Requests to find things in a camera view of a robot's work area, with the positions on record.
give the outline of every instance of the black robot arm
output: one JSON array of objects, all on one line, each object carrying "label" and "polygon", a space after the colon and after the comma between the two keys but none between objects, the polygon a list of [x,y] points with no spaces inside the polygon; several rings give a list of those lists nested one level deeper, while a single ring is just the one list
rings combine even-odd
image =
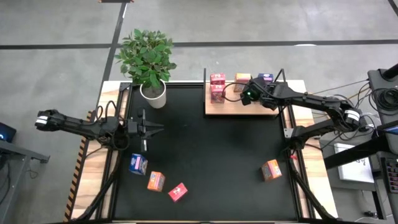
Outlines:
[{"label": "black robot arm", "polygon": [[331,131],[351,132],[359,127],[361,111],[354,108],[348,100],[298,93],[289,88],[286,82],[267,84],[261,77],[254,78],[245,86],[241,99],[243,105],[259,101],[262,106],[272,110],[278,106],[297,105],[326,112],[330,119],[309,127],[297,126],[286,133],[291,140],[299,142],[302,147],[310,137]]},{"label": "black robot arm", "polygon": [[[139,111],[139,120],[120,120],[118,117],[107,116],[95,122],[72,118],[59,113],[57,110],[39,111],[35,126],[41,131],[66,131],[84,136],[89,140],[97,140],[103,147],[117,150],[126,149],[129,139],[141,137],[141,151],[146,151],[146,140],[162,131],[163,125],[146,120],[145,110]],[[159,127],[149,131],[150,127]]]}]

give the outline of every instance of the pink box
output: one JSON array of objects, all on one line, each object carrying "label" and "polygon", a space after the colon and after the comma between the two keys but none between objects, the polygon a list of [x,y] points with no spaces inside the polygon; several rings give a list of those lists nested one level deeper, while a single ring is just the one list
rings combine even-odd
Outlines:
[{"label": "pink box", "polygon": [[224,103],[224,90],[225,85],[210,85],[211,103]]},{"label": "pink box", "polygon": [[180,198],[188,192],[183,183],[178,184],[173,190],[169,192],[173,202],[180,200]]},{"label": "pink box", "polygon": [[225,74],[224,73],[210,74],[210,85],[225,85]]}]

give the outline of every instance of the small box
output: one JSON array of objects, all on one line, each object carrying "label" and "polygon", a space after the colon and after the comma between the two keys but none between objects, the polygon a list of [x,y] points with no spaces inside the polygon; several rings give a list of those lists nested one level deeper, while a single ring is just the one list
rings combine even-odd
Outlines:
[{"label": "small box", "polygon": [[225,85],[210,85],[211,103],[224,103],[224,90]]},{"label": "small box", "polygon": [[262,165],[261,170],[266,181],[273,180],[282,175],[276,159],[266,162],[264,165]]},{"label": "small box", "polygon": [[148,161],[140,154],[132,154],[129,170],[134,174],[145,175]]},{"label": "small box", "polygon": [[274,81],[274,75],[273,74],[268,74],[268,73],[259,73],[257,77],[262,77],[264,81],[266,81],[266,84],[272,83]]},{"label": "small box", "polygon": [[187,188],[183,183],[178,184],[173,190],[169,192],[170,197],[174,202],[180,200],[180,198],[188,192]]},{"label": "small box", "polygon": [[[251,75],[248,73],[237,73],[235,75],[235,82],[246,84],[251,79]],[[244,85],[235,84],[234,91],[241,92],[243,91]]]},{"label": "small box", "polygon": [[225,85],[225,74],[224,73],[210,74],[210,85]]},{"label": "small box", "polygon": [[152,171],[150,173],[148,189],[161,192],[166,178],[161,172]]}]

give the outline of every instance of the wooden tray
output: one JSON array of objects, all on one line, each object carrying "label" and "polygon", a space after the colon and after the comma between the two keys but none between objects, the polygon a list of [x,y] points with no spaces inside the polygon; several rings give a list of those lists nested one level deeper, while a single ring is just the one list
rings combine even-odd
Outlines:
[{"label": "wooden tray", "polygon": [[[210,82],[206,82],[206,95],[205,95],[205,113],[206,115],[277,115],[279,110],[271,110],[265,108],[259,104],[259,102],[252,102],[250,105],[243,106],[243,104],[238,102],[230,102],[225,100],[225,103],[211,103],[210,96]],[[228,99],[234,100],[240,98],[240,93],[234,92],[234,86],[230,85],[225,89],[226,97]]]}]

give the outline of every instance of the orange box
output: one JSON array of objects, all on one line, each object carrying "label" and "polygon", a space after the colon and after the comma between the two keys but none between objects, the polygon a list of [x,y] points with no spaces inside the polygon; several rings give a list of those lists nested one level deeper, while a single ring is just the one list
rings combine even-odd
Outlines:
[{"label": "orange box", "polygon": [[161,172],[152,171],[150,173],[148,189],[161,192],[166,178]]},{"label": "orange box", "polygon": [[246,84],[251,79],[251,75],[249,73],[237,73],[235,74],[235,82],[242,84],[235,84],[234,92],[243,91],[244,84]]},{"label": "orange box", "polygon": [[266,181],[273,180],[282,175],[276,159],[266,162],[264,165],[262,165],[261,170],[262,170],[262,175],[264,176],[264,179]]}]

